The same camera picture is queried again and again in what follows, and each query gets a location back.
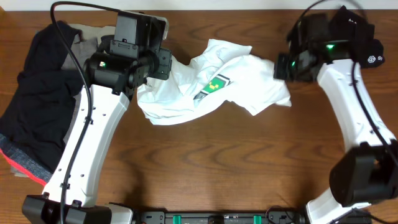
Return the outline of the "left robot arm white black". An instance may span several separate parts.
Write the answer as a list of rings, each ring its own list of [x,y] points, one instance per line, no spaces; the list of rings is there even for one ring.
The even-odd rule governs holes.
[[[28,195],[22,212],[31,223],[137,223],[126,205],[97,205],[98,184],[113,134],[146,78],[166,80],[172,65],[167,49],[127,55],[94,53],[85,62],[89,87],[56,171],[40,195]]]

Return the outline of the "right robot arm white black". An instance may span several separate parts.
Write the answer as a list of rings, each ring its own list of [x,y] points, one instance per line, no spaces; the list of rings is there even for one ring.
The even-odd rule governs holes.
[[[335,40],[324,13],[304,12],[287,36],[274,78],[315,82],[340,125],[345,155],[329,187],[306,204],[298,223],[371,223],[366,207],[397,198],[397,139],[380,118],[361,76],[356,42]]]

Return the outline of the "white t-shirt with green logo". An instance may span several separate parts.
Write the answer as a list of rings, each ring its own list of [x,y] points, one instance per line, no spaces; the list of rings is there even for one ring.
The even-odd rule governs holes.
[[[290,93],[273,77],[274,63],[251,54],[250,45],[210,39],[188,65],[172,58],[167,80],[148,78],[137,104],[154,125],[185,123],[211,113],[225,101],[255,116],[270,105],[290,107]]]

